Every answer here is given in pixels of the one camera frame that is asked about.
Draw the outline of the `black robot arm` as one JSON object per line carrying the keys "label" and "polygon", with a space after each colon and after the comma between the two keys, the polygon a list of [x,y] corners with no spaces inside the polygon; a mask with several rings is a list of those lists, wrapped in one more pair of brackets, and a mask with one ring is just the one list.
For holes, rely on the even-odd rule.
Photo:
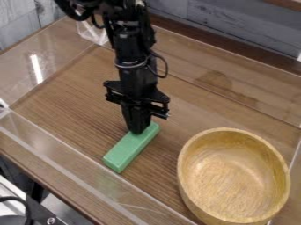
{"label": "black robot arm", "polygon": [[107,33],[119,79],[107,81],[106,99],[122,106],[127,128],[140,134],[154,116],[169,117],[170,98],[158,89],[161,55],[153,51],[155,31],[146,0],[54,0],[74,20],[90,20]]}

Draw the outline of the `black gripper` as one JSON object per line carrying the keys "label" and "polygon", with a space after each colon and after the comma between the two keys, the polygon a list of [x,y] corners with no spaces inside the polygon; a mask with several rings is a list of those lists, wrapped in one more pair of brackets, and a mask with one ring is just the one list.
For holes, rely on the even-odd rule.
{"label": "black gripper", "polygon": [[[157,66],[147,64],[138,68],[118,68],[119,81],[106,81],[106,99],[122,104],[122,115],[127,128],[142,134],[151,124],[151,115],[167,119],[170,97],[157,88]],[[135,107],[138,108],[139,129],[135,124]]]}

